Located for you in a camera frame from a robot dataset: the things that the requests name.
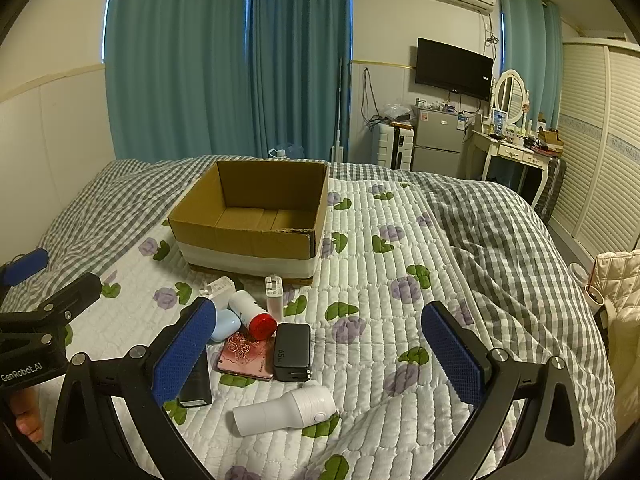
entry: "gray plaid blanket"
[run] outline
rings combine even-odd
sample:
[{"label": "gray plaid blanket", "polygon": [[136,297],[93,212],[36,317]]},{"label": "gray plaid blanket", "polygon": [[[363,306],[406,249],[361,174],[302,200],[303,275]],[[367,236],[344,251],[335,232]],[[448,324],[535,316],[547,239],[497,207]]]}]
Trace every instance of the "gray plaid blanket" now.
[{"label": "gray plaid blanket", "polygon": [[[40,246],[50,254],[47,269],[12,290],[3,309],[28,310],[85,271],[104,273],[217,158],[108,165],[42,237]],[[521,360],[565,357],[582,417],[586,477],[597,478],[615,454],[612,376],[580,290],[530,206],[498,184],[429,173],[331,164],[330,175],[411,182],[422,189],[495,345]]]}]

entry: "television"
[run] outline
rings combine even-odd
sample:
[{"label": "television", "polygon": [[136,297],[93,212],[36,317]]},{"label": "television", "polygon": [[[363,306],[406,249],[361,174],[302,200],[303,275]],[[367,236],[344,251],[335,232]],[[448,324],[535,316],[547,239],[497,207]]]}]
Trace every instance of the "television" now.
[{"label": "television", "polygon": [[418,38],[415,82],[491,99],[494,60],[464,48]]}]

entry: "purple flower pattern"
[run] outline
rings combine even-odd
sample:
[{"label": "purple flower pattern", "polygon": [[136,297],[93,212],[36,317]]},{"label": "purple flower pattern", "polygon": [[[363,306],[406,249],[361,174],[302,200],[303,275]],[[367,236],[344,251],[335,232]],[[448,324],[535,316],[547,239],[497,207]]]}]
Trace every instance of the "purple flower pattern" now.
[{"label": "purple flower pattern", "polygon": [[413,303],[422,298],[420,283],[413,276],[403,276],[389,284],[391,295],[403,303]]},{"label": "purple flower pattern", "polygon": [[156,293],[154,294],[154,301],[160,308],[169,310],[178,302],[178,294],[174,289],[164,286],[156,290]]},{"label": "purple flower pattern", "polygon": [[331,238],[322,239],[322,247],[320,248],[320,257],[328,258],[334,252],[334,244]]},{"label": "purple flower pattern", "polygon": [[409,386],[418,382],[420,366],[416,363],[400,365],[395,372],[386,376],[382,385],[386,393],[393,397],[403,393]]},{"label": "purple flower pattern", "polygon": [[384,238],[390,242],[397,242],[405,237],[404,229],[399,225],[385,225],[380,228],[380,238]]},{"label": "purple flower pattern", "polygon": [[284,285],[282,291],[282,301],[285,305],[288,305],[290,301],[293,301],[293,297],[296,295],[296,289],[291,285]]},{"label": "purple flower pattern", "polygon": [[460,301],[460,312],[462,313],[462,319],[465,321],[465,324],[473,325],[474,318],[471,316],[471,311],[465,300]]},{"label": "purple flower pattern", "polygon": [[370,193],[373,193],[374,195],[380,194],[380,193],[384,193],[386,192],[386,189],[384,186],[382,186],[382,184],[374,184],[373,186],[371,186],[371,188],[369,189]]},{"label": "purple flower pattern", "polygon": [[423,211],[422,216],[418,216],[416,221],[420,227],[431,227],[433,225],[433,220],[431,220],[431,216],[426,211]]},{"label": "purple flower pattern", "polygon": [[103,283],[105,285],[111,284],[111,282],[116,279],[117,275],[118,275],[118,270],[116,269],[103,281]]},{"label": "purple flower pattern", "polygon": [[138,250],[143,256],[153,256],[158,250],[158,242],[154,238],[147,238],[138,246]]},{"label": "purple flower pattern", "polygon": [[258,473],[249,473],[241,465],[231,466],[225,474],[225,480],[260,480]]},{"label": "purple flower pattern", "polygon": [[332,326],[331,335],[338,344],[353,343],[362,335],[366,326],[366,321],[361,317],[341,317]]},{"label": "purple flower pattern", "polygon": [[336,204],[339,204],[341,200],[342,198],[340,197],[340,194],[338,192],[331,191],[326,197],[326,204],[329,207],[332,207]]}]

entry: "oval mirror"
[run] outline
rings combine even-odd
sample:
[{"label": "oval mirror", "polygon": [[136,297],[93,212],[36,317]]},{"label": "oval mirror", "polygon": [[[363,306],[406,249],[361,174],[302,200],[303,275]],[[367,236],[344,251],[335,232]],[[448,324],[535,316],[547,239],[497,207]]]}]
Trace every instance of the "oval mirror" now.
[{"label": "oval mirror", "polygon": [[507,124],[515,124],[524,113],[527,90],[515,70],[502,72],[495,86],[495,108],[507,114]]}]

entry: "black charger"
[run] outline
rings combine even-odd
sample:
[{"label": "black charger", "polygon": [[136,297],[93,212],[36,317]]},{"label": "black charger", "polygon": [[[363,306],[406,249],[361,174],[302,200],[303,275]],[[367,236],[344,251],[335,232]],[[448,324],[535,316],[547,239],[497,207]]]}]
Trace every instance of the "black charger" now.
[{"label": "black charger", "polygon": [[306,323],[280,323],[273,349],[273,374],[285,383],[311,378],[311,327]]}]

